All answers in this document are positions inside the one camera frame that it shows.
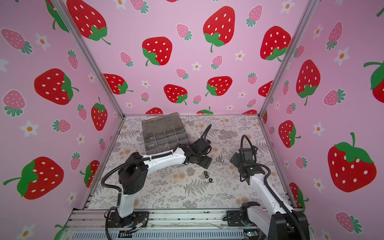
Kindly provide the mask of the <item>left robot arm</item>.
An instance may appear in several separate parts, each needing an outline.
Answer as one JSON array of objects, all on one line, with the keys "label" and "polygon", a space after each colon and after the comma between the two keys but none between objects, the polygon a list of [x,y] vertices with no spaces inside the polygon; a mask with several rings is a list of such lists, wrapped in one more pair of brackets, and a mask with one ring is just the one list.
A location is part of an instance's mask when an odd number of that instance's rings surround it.
[{"label": "left robot arm", "polygon": [[212,125],[208,125],[203,134],[192,144],[177,144],[169,151],[154,155],[132,153],[126,162],[109,171],[101,179],[101,186],[114,189],[118,193],[115,207],[108,210],[105,227],[130,227],[137,222],[134,213],[136,194],[144,187],[147,176],[158,170],[175,166],[196,164],[208,169],[212,150],[207,135]]}]

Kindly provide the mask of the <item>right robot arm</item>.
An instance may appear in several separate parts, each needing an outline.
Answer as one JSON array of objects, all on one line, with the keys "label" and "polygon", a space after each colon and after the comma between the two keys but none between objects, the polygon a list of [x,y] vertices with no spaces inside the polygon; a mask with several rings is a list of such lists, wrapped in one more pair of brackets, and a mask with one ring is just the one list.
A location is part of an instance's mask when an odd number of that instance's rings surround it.
[{"label": "right robot arm", "polygon": [[269,184],[272,171],[257,163],[257,150],[250,139],[243,135],[240,148],[230,163],[239,171],[240,181],[246,182],[263,202],[242,204],[236,214],[227,215],[228,222],[240,221],[243,225],[258,227],[258,240],[309,240],[309,224],[301,211],[295,211]]}]

